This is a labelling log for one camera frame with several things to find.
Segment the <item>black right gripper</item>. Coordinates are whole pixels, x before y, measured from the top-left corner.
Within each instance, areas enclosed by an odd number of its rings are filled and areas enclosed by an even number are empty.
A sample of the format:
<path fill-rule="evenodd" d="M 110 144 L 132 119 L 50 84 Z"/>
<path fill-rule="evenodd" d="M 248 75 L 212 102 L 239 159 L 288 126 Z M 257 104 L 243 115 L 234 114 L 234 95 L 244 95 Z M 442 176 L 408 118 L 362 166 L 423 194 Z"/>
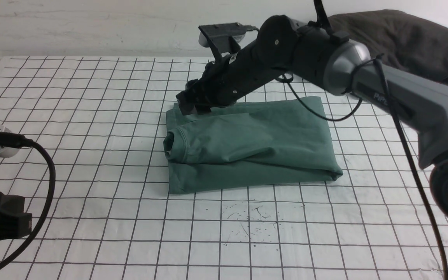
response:
<path fill-rule="evenodd" d="M 181 113 L 208 114 L 212 108 L 232 106 L 240 98 L 286 73 L 284 69 L 266 66 L 257 50 L 253 41 L 220 62 L 208 63 L 201 78 L 187 82 L 185 90 L 176 95 Z"/>

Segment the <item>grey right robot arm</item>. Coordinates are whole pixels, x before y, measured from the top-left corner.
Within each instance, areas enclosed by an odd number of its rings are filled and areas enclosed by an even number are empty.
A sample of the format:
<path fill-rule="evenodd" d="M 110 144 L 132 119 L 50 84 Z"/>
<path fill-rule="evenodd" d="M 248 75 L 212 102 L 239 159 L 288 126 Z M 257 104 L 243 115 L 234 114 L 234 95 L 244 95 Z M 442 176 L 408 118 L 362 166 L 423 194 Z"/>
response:
<path fill-rule="evenodd" d="M 400 123 L 416 131 L 418 166 L 434 166 L 430 192 L 448 218 L 448 86 L 383 65 L 348 34 L 285 15 L 269 17 L 237 53 L 222 57 L 209 46 L 215 65 L 176 96 L 183 114 L 231 106 L 286 72 L 335 96 L 351 93 L 391 115 L 401 138 Z"/>

